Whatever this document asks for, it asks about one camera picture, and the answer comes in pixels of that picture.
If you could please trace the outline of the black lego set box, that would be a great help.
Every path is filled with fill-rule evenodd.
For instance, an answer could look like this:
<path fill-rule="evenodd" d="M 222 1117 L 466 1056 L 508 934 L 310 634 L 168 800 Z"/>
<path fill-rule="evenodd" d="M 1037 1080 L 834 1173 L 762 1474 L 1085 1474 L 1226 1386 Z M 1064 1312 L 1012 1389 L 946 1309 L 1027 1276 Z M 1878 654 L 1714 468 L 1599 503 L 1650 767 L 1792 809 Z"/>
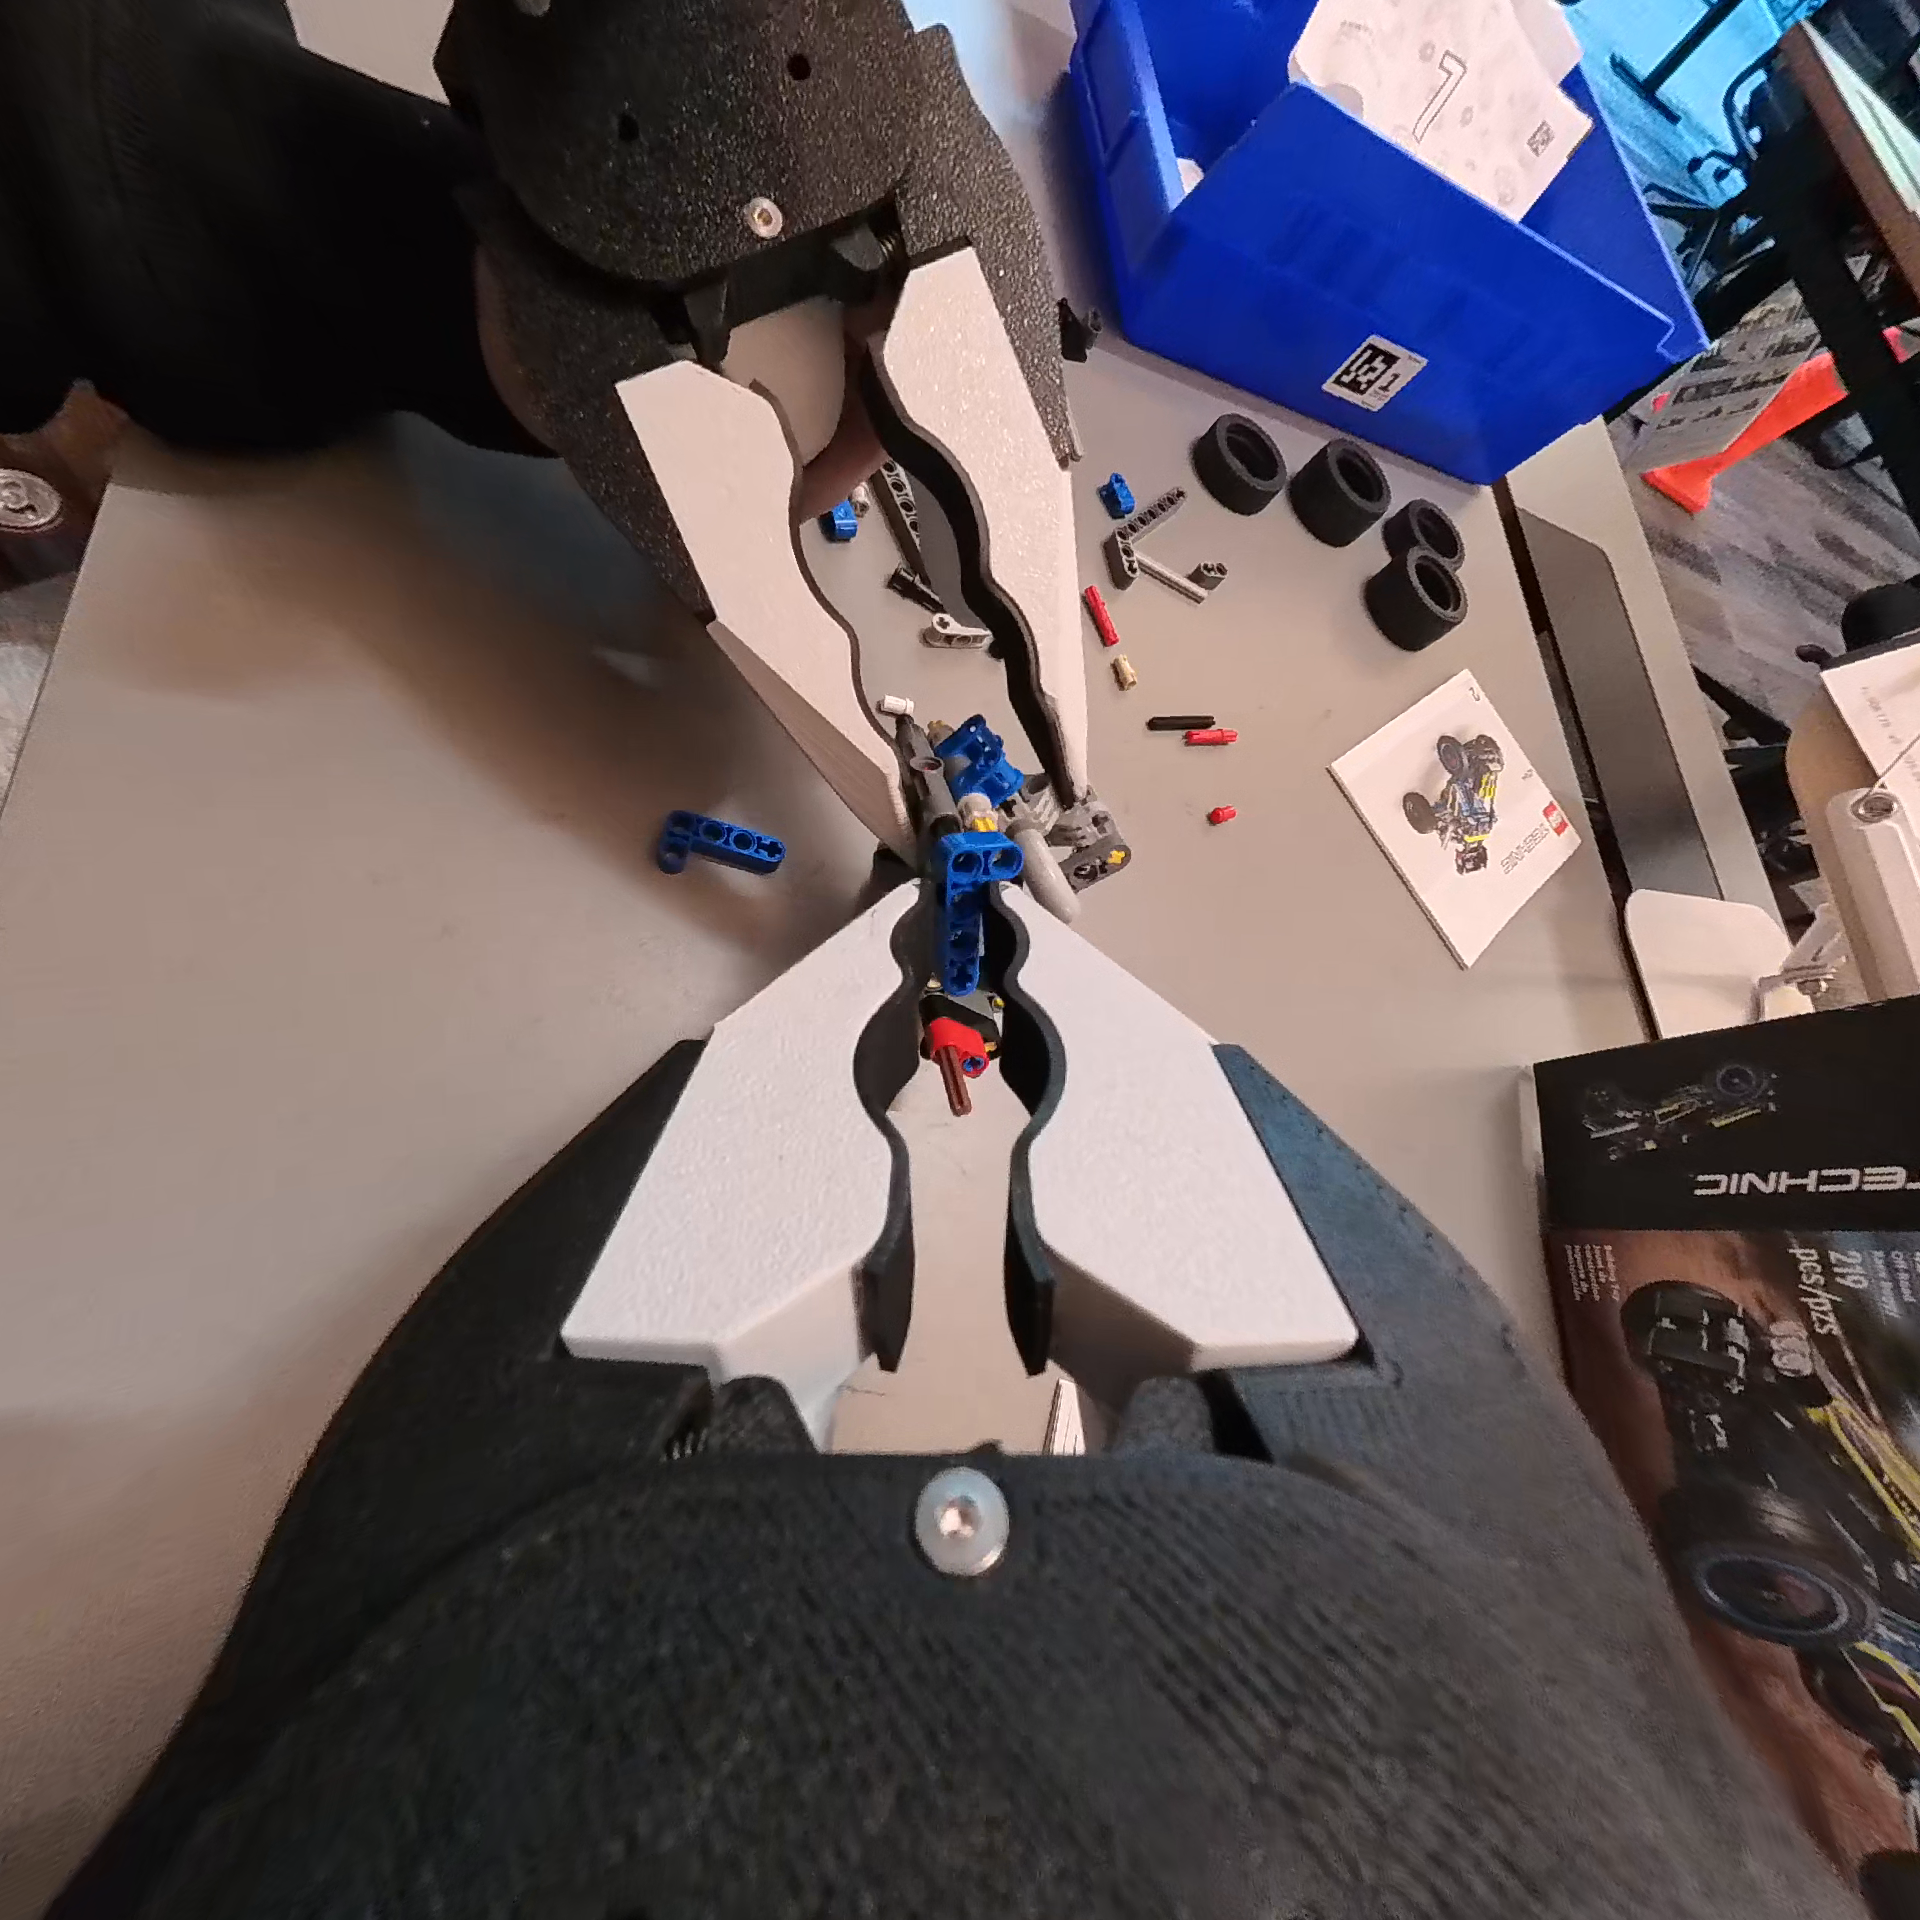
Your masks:
<path fill-rule="evenodd" d="M 1918 999 L 1530 1071 L 1575 1404 L 1872 1914 L 1918 1911 Z"/>

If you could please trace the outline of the white document stand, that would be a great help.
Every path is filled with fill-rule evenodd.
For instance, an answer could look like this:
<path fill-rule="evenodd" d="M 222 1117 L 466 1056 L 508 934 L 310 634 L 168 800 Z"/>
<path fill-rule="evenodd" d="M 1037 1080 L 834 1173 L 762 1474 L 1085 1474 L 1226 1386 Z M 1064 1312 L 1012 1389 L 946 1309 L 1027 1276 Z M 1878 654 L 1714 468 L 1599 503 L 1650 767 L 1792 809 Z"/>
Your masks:
<path fill-rule="evenodd" d="M 1789 941 L 1748 902 L 1635 890 L 1623 937 L 1654 1039 L 1727 1033 L 1918 993 L 1912 816 L 1882 786 L 1828 805 L 1838 890 Z"/>

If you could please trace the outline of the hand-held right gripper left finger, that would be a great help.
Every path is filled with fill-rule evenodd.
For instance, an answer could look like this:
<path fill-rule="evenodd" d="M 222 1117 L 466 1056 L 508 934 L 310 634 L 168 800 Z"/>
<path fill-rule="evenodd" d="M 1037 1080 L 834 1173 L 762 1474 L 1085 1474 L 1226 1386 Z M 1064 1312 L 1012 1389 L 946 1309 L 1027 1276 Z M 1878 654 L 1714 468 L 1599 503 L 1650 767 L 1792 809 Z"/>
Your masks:
<path fill-rule="evenodd" d="M 772 1380 L 808 1437 L 895 1369 L 916 1247 L 888 1111 L 920 1068 L 920 890 L 900 885 L 698 1047 L 562 1324 L 571 1357 Z"/>

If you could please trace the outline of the blue and grey lego assembly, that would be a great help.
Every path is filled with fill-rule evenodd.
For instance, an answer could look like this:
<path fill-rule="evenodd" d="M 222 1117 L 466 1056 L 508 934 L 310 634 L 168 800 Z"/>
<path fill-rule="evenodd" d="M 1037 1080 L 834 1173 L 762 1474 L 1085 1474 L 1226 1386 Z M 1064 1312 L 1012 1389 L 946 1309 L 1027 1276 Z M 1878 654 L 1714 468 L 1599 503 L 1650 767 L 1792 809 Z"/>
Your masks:
<path fill-rule="evenodd" d="M 939 1071 L 949 1111 L 962 1117 L 1006 1031 L 1004 960 L 990 928 L 997 890 L 1024 886 L 1071 921 L 1079 895 L 1122 872 L 1133 847 L 1099 796 L 1060 800 L 1045 775 L 1016 769 L 981 713 L 962 726 L 885 719 L 932 898 L 920 1056 Z"/>

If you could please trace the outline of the person's left forearm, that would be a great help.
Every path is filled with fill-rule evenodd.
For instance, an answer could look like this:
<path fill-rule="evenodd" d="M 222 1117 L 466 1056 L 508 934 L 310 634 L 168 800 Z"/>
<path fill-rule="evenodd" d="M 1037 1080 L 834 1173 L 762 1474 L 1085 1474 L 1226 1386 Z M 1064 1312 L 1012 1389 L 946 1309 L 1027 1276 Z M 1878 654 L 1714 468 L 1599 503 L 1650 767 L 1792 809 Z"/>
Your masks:
<path fill-rule="evenodd" d="M 80 386 L 182 448 L 322 448 L 387 414 L 543 446 L 483 352 L 443 104 L 302 48 L 285 5 L 2 6 L 2 428 Z"/>

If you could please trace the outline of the printed instruction sheet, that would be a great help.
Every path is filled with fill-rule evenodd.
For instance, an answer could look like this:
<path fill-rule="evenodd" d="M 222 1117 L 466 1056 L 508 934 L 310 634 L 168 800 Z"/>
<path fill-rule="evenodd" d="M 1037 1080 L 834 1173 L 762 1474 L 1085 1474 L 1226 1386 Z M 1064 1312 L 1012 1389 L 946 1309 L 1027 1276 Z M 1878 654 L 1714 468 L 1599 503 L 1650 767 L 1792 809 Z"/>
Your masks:
<path fill-rule="evenodd" d="M 1821 685 L 1872 783 L 1918 812 L 1918 642 L 1848 654 L 1821 669 Z"/>

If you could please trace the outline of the dark grey angled lego beam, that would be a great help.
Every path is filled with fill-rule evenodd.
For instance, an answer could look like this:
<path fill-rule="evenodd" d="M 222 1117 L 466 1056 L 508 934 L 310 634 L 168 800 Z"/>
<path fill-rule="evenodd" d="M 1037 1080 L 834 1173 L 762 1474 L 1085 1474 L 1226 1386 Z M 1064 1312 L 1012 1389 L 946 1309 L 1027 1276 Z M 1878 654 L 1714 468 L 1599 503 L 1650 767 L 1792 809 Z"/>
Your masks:
<path fill-rule="evenodd" d="M 1141 578 L 1141 544 L 1142 538 L 1164 525 L 1170 517 L 1179 513 L 1187 503 L 1184 487 L 1170 487 L 1158 495 L 1152 495 L 1142 506 L 1135 506 L 1125 519 L 1119 519 L 1106 544 L 1109 570 L 1116 590 L 1125 591 Z"/>

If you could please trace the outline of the large blue plastic bin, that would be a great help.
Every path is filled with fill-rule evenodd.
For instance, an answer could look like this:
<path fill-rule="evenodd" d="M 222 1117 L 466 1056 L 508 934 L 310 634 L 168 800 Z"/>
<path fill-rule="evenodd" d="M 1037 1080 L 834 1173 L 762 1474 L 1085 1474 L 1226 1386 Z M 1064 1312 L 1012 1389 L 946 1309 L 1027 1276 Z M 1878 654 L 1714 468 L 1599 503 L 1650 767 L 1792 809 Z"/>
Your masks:
<path fill-rule="evenodd" d="M 1132 344 L 1474 485 L 1707 346 L 1605 121 L 1514 221 L 1290 87 L 1110 279 Z"/>

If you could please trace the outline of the small closed instruction booklet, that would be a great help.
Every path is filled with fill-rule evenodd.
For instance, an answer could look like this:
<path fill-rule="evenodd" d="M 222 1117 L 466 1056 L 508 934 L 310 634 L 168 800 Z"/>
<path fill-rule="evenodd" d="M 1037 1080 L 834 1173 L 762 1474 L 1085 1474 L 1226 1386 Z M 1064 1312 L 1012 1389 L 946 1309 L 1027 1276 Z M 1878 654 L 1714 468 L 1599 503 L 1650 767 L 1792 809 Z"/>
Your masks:
<path fill-rule="evenodd" d="M 1327 772 L 1462 968 L 1582 849 L 1572 809 L 1459 669 Z"/>

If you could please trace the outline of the blue angled lego beam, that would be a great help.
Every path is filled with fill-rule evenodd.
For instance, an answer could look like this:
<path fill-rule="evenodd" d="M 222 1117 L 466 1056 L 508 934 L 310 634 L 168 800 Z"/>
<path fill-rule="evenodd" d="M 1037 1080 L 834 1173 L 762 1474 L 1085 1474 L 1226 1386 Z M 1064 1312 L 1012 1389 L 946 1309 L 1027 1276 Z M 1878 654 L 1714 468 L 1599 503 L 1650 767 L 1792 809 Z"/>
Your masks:
<path fill-rule="evenodd" d="M 740 822 L 691 809 L 668 812 L 655 838 L 659 870 L 680 874 L 698 858 L 725 870 L 771 878 L 780 872 L 787 845 Z"/>

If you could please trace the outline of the orange plastic object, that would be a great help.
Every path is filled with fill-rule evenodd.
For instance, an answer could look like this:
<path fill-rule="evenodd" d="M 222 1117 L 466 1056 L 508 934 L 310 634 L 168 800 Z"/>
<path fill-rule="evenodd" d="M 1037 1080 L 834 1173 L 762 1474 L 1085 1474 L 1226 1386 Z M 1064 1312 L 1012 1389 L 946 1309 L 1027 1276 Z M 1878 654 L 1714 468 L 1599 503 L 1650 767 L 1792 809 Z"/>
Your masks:
<path fill-rule="evenodd" d="M 1740 465 L 1766 446 L 1782 441 L 1815 416 L 1826 414 L 1848 392 L 1839 381 L 1828 352 L 1812 354 L 1799 370 L 1789 372 L 1778 392 L 1766 399 L 1754 420 L 1714 454 L 1684 463 L 1664 463 L 1644 471 L 1642 482 L 1669 497 L 1687 513 L 1702 513 L 1711 504 L 1714 485 L 1723 473 Z"/>

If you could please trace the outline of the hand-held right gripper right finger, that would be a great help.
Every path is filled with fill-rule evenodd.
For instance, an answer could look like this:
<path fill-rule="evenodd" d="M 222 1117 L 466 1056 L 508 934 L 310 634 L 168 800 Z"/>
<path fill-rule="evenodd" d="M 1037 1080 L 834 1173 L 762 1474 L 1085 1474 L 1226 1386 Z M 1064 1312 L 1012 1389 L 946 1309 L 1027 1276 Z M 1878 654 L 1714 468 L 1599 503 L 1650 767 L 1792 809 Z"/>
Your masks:
<path fill-rule="evenodd" d="M 1024 1111 L 1004 1303 L 1027 1370 L 1117 1415 L 1157 1377 L 1350 1357 L 1352 1312 L 1208 1031 L 1010 885 L 992 975 Z"/>

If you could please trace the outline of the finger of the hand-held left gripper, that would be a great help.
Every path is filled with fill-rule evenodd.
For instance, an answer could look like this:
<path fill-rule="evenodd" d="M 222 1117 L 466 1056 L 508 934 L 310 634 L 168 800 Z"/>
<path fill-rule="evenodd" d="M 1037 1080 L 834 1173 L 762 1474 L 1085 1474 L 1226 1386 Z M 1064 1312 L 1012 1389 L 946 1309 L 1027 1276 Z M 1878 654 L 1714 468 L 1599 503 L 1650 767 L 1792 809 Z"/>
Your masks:
<path fill-rule="evenodd" d="M 856 372 L 882 453 L 920 504 L 944 601 L 992 638 L 1015 719 L 1058 802 L 1087 798 L 1087 681 L 1071 485 L 972 247 L 912 265 Z"/>
<path fill-rule="evenodd" d="M 800 553 L 800 463 L 776 399 L 695 360 L 614 386 L 701 590 L 709 634 L 879 842 L 909 857 L 893 740 L 863 703 L 856 638 Z"/>

